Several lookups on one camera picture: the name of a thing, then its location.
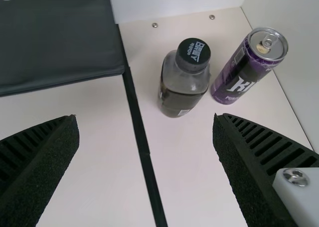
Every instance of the pull tab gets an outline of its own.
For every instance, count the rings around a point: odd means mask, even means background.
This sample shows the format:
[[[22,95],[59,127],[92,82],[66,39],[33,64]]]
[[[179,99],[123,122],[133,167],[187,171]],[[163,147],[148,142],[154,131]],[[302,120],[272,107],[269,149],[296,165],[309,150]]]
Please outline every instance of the pull tab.
[[[274,34],[267,34],[262,41],[263,46],[266,49],[271,49],[271,47],[278,41],[278,37]]]

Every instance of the can lid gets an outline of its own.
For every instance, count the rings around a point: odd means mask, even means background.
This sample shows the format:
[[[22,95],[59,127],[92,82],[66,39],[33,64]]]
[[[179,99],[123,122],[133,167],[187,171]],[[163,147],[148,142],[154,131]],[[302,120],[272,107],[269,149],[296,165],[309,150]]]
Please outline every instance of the can lid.
[[[282,60],[288,52],[286,38],[270,27],[253,29],[248,35],[248,43],[258,57],[269,61]]]
[[[177,49],[176,63],[178,67],[189,73],[203,71],[210,59],[209,46],[197,38],[183,40]]]

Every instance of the plastic bottle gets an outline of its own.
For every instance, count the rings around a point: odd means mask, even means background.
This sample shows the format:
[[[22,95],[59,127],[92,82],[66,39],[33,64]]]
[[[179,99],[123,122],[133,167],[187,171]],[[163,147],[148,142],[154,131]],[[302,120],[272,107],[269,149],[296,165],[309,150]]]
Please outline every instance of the plastic bottle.
[[[197,38],[184,40],[166,55],[158,94],[163,114],[179,117],[195,107],[209,86],[209,59],[208,45]]]

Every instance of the screw head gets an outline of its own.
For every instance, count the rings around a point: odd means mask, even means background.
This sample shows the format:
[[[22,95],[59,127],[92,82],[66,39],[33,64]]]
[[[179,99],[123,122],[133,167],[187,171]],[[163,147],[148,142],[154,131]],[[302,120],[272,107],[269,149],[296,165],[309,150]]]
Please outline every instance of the screw head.
[[[307,186],[309,184],[309,177],[302,171],[295,168],[288,168],[283,171],[284,178],[295,186]]]

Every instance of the purple can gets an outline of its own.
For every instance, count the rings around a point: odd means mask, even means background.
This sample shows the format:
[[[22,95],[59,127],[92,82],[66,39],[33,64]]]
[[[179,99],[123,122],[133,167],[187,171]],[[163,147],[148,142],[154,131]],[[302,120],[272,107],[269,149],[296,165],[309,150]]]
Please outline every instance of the purple can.
[[[288,52],[285,37],[269,27],[253,29],[243,40],[210,88],[225,105],[238,100],[275,68]]]

